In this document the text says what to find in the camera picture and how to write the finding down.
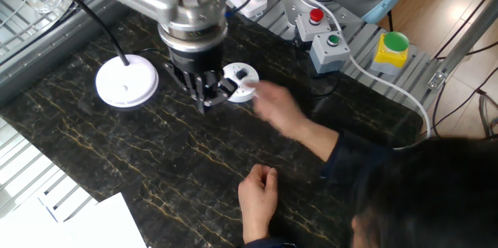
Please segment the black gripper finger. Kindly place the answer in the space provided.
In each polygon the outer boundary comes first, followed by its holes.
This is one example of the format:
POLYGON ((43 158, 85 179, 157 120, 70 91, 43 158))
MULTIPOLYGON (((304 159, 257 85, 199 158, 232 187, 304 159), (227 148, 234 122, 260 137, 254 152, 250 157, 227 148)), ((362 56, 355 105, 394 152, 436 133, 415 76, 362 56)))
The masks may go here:
POLYGON ((205 114, 207 109, 229 98, 229 85, 210 85, 209 72, 201 74, 183 72, 172 62, 163 63, 163 67, 180 88, 189 93, 196 102, 196 109, 200 114, 205 114))
POLYGON ((209 72, 209 84, 210 85, 232 85, 233 80, 226 78, 224 76, 224 71, 221 70, 211 70, 209 72))

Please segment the person's left hand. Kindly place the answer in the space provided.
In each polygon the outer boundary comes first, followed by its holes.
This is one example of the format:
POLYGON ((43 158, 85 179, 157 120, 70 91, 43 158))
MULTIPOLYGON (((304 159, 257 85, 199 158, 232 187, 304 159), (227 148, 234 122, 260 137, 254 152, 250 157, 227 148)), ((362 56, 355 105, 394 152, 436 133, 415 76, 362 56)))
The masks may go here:
POLYGON ((267 227, 278 202, 278 173, 275 168, 256 164, 238 188, 243 226, 267 227))

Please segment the person's right hand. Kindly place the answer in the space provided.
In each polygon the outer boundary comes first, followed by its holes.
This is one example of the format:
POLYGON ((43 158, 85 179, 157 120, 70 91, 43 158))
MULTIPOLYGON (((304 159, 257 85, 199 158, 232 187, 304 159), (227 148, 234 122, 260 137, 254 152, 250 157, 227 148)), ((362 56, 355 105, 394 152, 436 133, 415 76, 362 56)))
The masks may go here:
POLYGON ((289 90, 273 82, 248 82, 254 89, 254 112, 283 136, 297 140, 308 119, 289 90))

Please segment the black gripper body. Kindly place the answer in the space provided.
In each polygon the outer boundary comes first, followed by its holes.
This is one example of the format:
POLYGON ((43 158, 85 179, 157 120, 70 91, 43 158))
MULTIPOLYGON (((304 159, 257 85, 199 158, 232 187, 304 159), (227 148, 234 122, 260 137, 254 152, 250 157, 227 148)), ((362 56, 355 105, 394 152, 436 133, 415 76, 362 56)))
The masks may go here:
POLYGON ((201 74, 222 70, 223 43, 207 44, 200 41, 169 40, 170 59, 183 72, 201 74))

